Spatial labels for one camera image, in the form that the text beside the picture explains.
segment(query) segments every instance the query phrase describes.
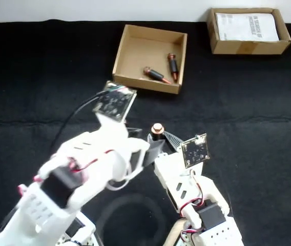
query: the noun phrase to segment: open cardboard box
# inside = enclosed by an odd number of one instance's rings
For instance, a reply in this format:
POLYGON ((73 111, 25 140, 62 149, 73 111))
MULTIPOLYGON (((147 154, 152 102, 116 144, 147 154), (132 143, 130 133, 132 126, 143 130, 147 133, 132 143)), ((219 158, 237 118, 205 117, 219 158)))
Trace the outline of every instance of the open cardboard box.
POLYGON ((278 9, 271 8, 250 8, 250 9, 211 9, 207 27, 211 40, 213 54, 257 54, 257 55, 277 55, 291 44, 291 38, 287 27, 278 9), (279 41, 277 42, 256 42, 239 40, 220 40, 215 13, 244 14, 244 13, 270 13, 273 15, 279 41))
POLYGON ((114 81, 128 87, 178 94, 183 80, 186 39, 185 33, 125 25, 113 69, 114 81), (177 83, 171 75, 169 53, 176 55, 177 83), (145 67, 161 73, 172 84, 150 79, 143 74, 145 67))

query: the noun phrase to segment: circuit board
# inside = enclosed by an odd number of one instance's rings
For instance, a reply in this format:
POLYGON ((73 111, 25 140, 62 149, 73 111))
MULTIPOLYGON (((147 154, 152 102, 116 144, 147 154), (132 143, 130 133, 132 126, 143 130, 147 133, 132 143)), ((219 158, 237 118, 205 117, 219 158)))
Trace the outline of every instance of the circuit board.
POLYGON ((136 97, 136 90, 111 81, 107 82, 105 90, 110 92, 98 99, 93 112, 103 114, 118 122, 124 121, 136 97))
POLYGON ((207 134, 196 135, 187 141, 181 143, 185 168, 209 159, 207 148, 207 134))

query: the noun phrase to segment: paper document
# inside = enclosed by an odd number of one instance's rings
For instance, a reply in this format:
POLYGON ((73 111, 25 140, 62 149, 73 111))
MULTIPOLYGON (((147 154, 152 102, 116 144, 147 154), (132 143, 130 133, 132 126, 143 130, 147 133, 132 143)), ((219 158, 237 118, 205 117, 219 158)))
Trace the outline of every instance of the paper document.
POLYGON ((216 13, 220 40, 264 41, 279 40, 274 17, 271 14, 216 13))

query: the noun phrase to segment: black fabric surface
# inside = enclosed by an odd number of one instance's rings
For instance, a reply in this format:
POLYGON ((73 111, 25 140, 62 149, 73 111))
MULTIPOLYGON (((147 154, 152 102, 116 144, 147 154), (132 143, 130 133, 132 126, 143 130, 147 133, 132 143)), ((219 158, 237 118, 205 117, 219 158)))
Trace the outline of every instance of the black fabric surface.
MULTIPOLYGON (((244 244, 291 245, 291 46, 282 56, 212 55, 205 23, 134 24, 189 36, 180 95, 140 90, 129 125, 144 137, 154 122, 182 139, 206 132, 212 159, 204 172, 230 194, 244 244)), ((0 24, 0 221, 65 117, 111 79, 123 26, 0 24)), ((60 141, 98 126, 85 109, 60 141)), ((106 246, 162 245, 178 218, 151 168, 83 211, 106 246)))

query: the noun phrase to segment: white wall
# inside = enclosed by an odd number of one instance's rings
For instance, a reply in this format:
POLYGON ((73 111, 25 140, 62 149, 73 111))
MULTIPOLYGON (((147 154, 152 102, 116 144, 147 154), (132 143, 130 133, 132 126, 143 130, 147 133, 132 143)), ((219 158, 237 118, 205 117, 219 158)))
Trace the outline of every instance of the white wall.
POLYGON ((0 0, 0 22, 204 21, 210 7, 272 7, 291 23, 291 0, 0 0))

